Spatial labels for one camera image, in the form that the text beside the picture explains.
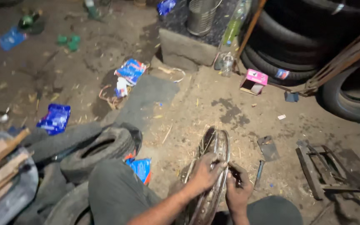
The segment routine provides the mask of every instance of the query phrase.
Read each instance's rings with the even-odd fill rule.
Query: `concrete floor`
[[[25,4],[29,3],[0,8],[0,35],[17,23],[20,7]],[[86,16],[64,19],[68,12],[83,12],[81,1],[35,1],[31,4],[43,9],[48,23],[42,34],[30,37],[11,51],[0,49],[0,85],[7,84],[0,89],[0,110],[8,106],[12,109],[10,120],[0,125],[0,129],[23,123],[34,127],[46,114],[54,93],[55,96],[59,94],[54,102],[72,107],[70,125],[102,119],[112,109],[98,98],[98,93],[105,84],[114,83],[114,69],[129,57],[148,62],[157,50],[155,9],[136,8],[132,2],[116,2],[111,5],[110,12],[100,7],[106,23],[99,23],[87,20]],[[82,41],[78,52],[66,54],[55,41],[58,34],[71,34],[71,26]],[[18,72],[20,67],[36,71],[56,50],[59,53],[45,67],[43,79],[34,81]],[[143,148],[138,157],[153,159],[150,187],[159,196],[166,197],[170,184],[179,179],[180,171],[191,161],[209,126],[229,132],[231,160],[246,168],[252,181],[259,160],[263,159],[256,141],[267,135],[273,137],[280,159],[266,163],[262,188],[253,193],[251,202],[269,195],[286,197],[300,209],[306,224],[322,210],[324,203],[313,199],[307,185],[295,152],[298,139],[326,144],[339,154],[348,169],[360,176],[360,124],[330,114],[314,97],[289,103],[284,101],[284,91],[273,86],[267,86],[265,93],[259,96],[240,91],[241,77],[235,74],[224,78],[207,67],[201,67],[198,73],[186,73],[173,101],[154,106],[154,115],[162,117],[145,118],[148,131],[144,132]],[[156,69],[150,74],[177,79],[177,75],[167,75]],[[35,93],[36,82],[43,87],[38,112],[35,102],[29,98]],[[277,116],[282,114],[286,118],[278,120]],[[331,207],[320,224],[351,224],[356,223],[354,219],[360,222],[360,206],[352,201],[339,201],[343,213],[334,213]]]

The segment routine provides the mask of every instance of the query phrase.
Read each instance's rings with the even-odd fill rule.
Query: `pink box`
[[[240,83],[240,90],[258,95],[267,85],[267,81],[266,74],[248,69],[245,78]]]

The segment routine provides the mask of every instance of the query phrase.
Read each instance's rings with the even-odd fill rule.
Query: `label on tire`
[[[275,75],[276,78],[284,80],[285,78],[287,78],[287,76],[290,74],[290,72],[288,70],[283,70],[283,69],[279,69],[277,71],[277,74]]]

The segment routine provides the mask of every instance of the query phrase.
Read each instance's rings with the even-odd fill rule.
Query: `dark pants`
[[[157,204],[159,197],[143,185],[132,169],[119,160],[100,162],[91,173],[90,207],[95,225],[125,225]],[[283,197],[269,196],[248,205],[251,225],[302,225],[297,207]],[[216,214],[213,224],[232,224],[228,212]]]

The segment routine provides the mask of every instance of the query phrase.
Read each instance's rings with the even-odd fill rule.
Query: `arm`
[[[168,225],[174,221],[183,208],[195,197],[215,184],[226,162],[219,161],[211,170],[211,165],[218,161],[217,154],[207,153],[201,157],[193,171],[191,180],[179,192],[173,194],[146,212],[134,217],[127,225]]]
[[[249,225],[247,218],[248,199],[252,194],[253,185],[249,181],[248,173],[236,163],[229,162],[229,166],[240,174],[241,187],[236,187],[236,178],[231,172],[227,174],[226,203],[234,225]]]

